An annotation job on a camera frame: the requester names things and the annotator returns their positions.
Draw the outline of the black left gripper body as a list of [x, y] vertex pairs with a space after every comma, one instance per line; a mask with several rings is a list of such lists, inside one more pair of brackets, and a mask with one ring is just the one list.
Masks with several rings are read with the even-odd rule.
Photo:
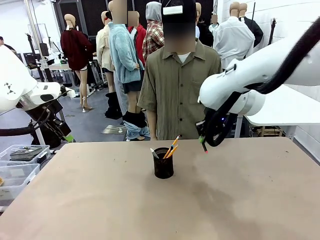
[[57, 117], [57, 113], [62, 109], [63, 106], [58, 101], [50, 101], [26, 111], [32, 120], [38, 121], [39, 125], [46, 120], [48, 113], [50, 113], [47, 121], [40, 127], [44, 142], [50, 148], [59, 147], [62, 141], [66, 140], [65, 137], [72, 132], [68, 124]]

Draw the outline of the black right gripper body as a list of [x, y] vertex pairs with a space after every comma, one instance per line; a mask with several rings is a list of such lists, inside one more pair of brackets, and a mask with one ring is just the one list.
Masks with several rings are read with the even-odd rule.
[[205, 139], [210, 141], [222, 141], [230, 131], [228, 129], [228, 126], [230, 125], [230, 114], [220, 115], [213, 123], [210, 123], [215, 113], [216, 111], [205, 112]]

